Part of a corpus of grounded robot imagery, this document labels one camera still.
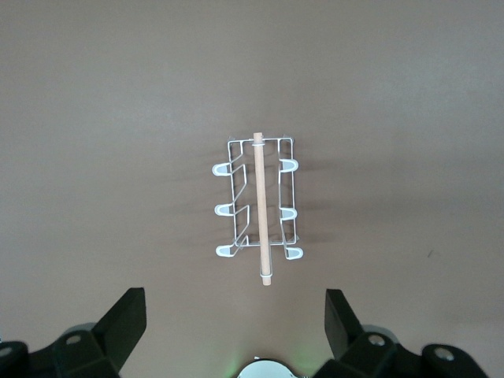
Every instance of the gray surface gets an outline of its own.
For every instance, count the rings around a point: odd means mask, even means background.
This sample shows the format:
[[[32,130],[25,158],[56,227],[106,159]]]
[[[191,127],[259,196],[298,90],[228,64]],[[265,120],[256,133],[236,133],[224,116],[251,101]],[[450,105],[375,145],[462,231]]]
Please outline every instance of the gray surface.
[[[44,347],[144,286],[123,369],[329,358],[324,289],[504,370],[504,3],[0,3],[0,329]],[[301,261],[232,260],[230,135],[296,138]]]

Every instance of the white wire rack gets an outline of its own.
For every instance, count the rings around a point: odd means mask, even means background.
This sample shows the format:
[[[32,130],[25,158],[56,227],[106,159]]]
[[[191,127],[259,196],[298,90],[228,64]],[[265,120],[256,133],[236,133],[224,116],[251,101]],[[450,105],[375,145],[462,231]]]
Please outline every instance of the white wire rack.
[[[263,165],[262,167],[258,167],[257,156],[262,159],[263,151],[262,146],[266,143],[275,143],[276,144],[276,152],[278,155],[278,169],[277,169],[277,184],[278,184],[278,214],[279,214],[279,224],[280,224],[280,240],[269,240],[267,233],[265,238],[267,240],[260,240],[259,242],[251,242],[250,236],[247,231],[250,228],[250,204],[240,205],[238,206],[239,198],[242,196],[248,185],[247,179],[247,169],[246,163],[244,162],[244,145],[251,144],[254,146],[254,155],[256,157],[256,185],[258,192],[258,222],[259,228],[261,228],[261,223],[267,229],[267,219],[261,217],[261,203],[259,199],[259,193],[261,190],[264,191],[265,184],[261,183],[259,180],[258,170],[262,169],[262,175],[264,176],[264,161],[260,160],[261,163],[259,165]],[[234,224],[234,238],[230,244],[225,244],[222,246],[218,246],[216,248],[216,253],[218,256],[224,258],[232,258],[236,256],[239,250],[242,250],[245,247],[251,246],[260,246],[261,247],[261,271],[260,275],[263,279],[263,283],[265,285],[270,283],[270,279],[272,276],[271,269],[271,246],[282,246],[285,258],[287,260],[295,260],[299,259],[303,255],[303,251],[301,248],[294,246],[298,242],[298,234],[296,230],[296,217],[298,216],[298,212],[295,209],[295,185],[294,185],[294,172],[298,169],[298,162],[294,159],[294,140],[291,137],[284,136],[281,138],[262,138],[261,133],[254,134],[254,139],[242,139],[235,140],[230,139],[228,141],[228,158],[229,160],[225,163],[220,163],[214,165],[212,168],[212,172],[215,176],[226,176],[230,178],[231,181],[231,193],[232,200],[229,203],[224,203],[215,206],[215,214],[221,217],[230,217],[233,219]],[[240,187],[236,187],[237,180],[236,175],[243,175]],[[287,183],[289,187],[287,193],[289,194],[290,203],[288,205],[284,205],[283,198],[283,185]],[[243,217],[245,215],[245,221],[243,225],[239,225],[238,217]],[[286,224],[290,225],[289,230],[289,239],[286,236]],[[267,243],[266,248],[263,248],[261,243]],[[269,260],[269,266],[267,261],[263,260],[263,249],[266,249],[264,252],[267,253],[266,260]]]

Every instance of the wooden rod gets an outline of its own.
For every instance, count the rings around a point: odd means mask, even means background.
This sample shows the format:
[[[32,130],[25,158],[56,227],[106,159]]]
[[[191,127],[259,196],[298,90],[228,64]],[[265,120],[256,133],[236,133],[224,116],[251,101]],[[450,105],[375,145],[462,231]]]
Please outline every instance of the wooden rod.
[[[261,272],[263,276],[271,274],[271,255],[268,237],[268,212],[266,209],[266,184],[265,184],[265,155],[263,146],[265,142],[262,132],[254,133],[254,160],[256,192],[258,193],[258,223],[259,244],[261,246]],[[262,284],[271,285],[271,277],[262,277]]]

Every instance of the wooden dowel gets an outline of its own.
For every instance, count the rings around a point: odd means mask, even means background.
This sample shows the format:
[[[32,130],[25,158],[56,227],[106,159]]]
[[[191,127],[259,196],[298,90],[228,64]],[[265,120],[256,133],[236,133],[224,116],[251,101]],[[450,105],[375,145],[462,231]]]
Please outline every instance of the wooden dowel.
[[[271,274],[271,256],[268,237],[268,212],[266,209],[265,155],[264,140],[261,132],[254,133],[255,181],[258,193],[259,244],[261,246],[261,272],[264,276]],[[262,277],[262,284],[271,285],[271,277]]]

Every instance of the white round object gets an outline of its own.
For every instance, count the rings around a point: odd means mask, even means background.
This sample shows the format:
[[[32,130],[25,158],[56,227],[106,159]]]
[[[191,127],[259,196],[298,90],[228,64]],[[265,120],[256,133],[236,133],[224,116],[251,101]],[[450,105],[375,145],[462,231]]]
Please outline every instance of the white round object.
[[[257,360],[247,365],[238,378],[295,378],[295,376],[279,362]]]

